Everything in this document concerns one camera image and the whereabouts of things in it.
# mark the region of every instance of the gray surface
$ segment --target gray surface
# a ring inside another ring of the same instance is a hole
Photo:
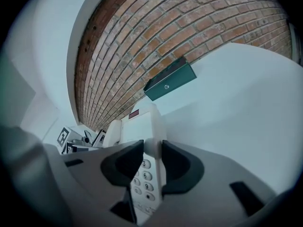
[[[73,226],[133,226],[109,211],[123,198],[125,188],[110,185],[101,173],[99,162],[128,145],[64,155],[64,160],[81,158],[84,161],[69,168],[54,146],[45,147],[58,188],[70,209]]]
[[[20,126],[35,91],[23,79],[4,51],[0,52],[0,122]]]
[[[233,226],[247,219],[244,208],[229,187],[243,181],[264,203],[271,201],[274,192],[235,161],[195,147],[174,143],[199,157],[205,173],[188,193],[166,195],[145,227],[152,226]]]

